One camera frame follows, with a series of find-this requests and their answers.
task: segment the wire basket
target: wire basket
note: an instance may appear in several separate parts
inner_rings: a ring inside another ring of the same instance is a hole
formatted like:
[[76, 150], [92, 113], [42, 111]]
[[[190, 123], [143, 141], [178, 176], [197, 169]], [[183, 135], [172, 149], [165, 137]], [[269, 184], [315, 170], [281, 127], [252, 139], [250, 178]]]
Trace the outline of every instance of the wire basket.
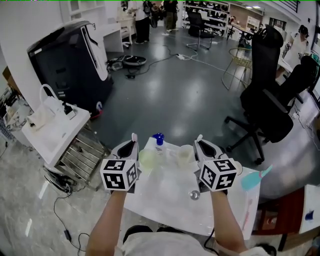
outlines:
[[252, 67], [252, 50], [246, 48], [232, 48], [229, 50], [229, 54], [232, 56], [233, 61], [242, 67]]

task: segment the white shirt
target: white shirt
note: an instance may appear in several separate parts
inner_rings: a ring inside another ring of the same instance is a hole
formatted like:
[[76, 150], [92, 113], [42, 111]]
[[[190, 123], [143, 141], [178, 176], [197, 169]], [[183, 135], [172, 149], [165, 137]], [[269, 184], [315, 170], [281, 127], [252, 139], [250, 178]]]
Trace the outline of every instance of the white shirt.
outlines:
[[284, 61], [294, 69], [296, 65], [300, 64], [299, 54], [310, 54], [311, 44], [307, 39], [301, 41], [300, 33], [292, 33], [291, 37], [293, 38], [293, 44], [286, 53]]
[[[140, 232], [129, 235], [114, 256], [213, 256], [188, 234], [172, 232]], [[240, 256], [269, 256], [261, 247], [244, 251]]]
[[130, 10], [131, 8], [137, 9], [137, 11], [135, 12], [136, 21], [141, 21], [146, 17], [148, 17], [144, 12], [144, 1], [134, 1], [134, 0], [129, 1], [128, 10]]

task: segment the headphones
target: headphones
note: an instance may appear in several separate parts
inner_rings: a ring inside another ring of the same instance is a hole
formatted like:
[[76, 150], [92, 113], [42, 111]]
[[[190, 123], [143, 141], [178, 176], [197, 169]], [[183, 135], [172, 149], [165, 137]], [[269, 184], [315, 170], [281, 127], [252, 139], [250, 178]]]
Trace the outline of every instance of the headphones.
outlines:
[[299, 33], [303, 34], [303, 35], [306, 35], [305, 38], [307, 38], [309, 36], [309, 33], [308, 33], [308, 28], [305, 27], [304, 25], [301, 25], [300, 28], [299, 28]]

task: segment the metal rack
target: metal rack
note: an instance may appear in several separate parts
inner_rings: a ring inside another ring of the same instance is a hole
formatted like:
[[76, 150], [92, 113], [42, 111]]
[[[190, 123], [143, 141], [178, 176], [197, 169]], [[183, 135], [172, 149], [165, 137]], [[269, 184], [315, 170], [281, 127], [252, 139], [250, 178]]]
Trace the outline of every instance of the metal rack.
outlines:
[[108, 156], [108, 152], [109, 150], [100, 143], [87, 122], [70, 143], [55, 168], [96, 191], [98, 187], [93, 187], [91, 180], [102, 159]]
[[[227, 31], [227, 25], [228, 25], [228, 18], [229, 18], [229, 11], [230, 11], [230, 4], [228, 2], [223, 2], [223, 1], [194, 1], [195, 5], [188, 4], [189, 1], [184, 1], [183, 2], [183, 11], [182, 11], [182, 26], [186, 28], [187, 26], [190, 25], [190, 22], [187, 20], [188, 19], [188, 14], [187, 14], [187, 9], [188, 8], [193, 8], [193, 9], [199, 9], [201, 11], [208, 11], [208, 14], [211, 15], [213, 12], [218, 13], [218, 14], [226, 14], [226, 18], [216, 18], [216, 17], [210, 17], [209, 15], [207, 16], [206, 19], [203, 19], [209, 27], [213, 29], [220, 30], [221, 35]], [[224, 10], [216, 10], [213, 8], [206, 8], [204, 6], [201, 6], [203, 3], [208, 3], [208, 4], [214, 4], [214, 5], [221, 5], [221, 6], [227, 6], [228, 11]], [[211, 21], [216, 21], [221, 24], [224, 24], [223, 26], [220, 25], [215, 25], [215, 24], [210, 24]]]

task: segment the black and white marker cube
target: black and white marker cube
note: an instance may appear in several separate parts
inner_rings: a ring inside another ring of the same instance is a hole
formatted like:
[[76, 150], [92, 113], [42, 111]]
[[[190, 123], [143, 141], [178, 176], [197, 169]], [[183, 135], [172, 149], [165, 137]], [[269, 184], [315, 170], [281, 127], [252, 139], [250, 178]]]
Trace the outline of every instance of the black and white marker cube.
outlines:
[[232, 158], [204, 161], [199, 179], [211, 190], [228, 189], [237, 176], [237, 165]]
[[128, 191], [138, 179], [136, 160], [104, 159], [100, 174], [106, 190]]

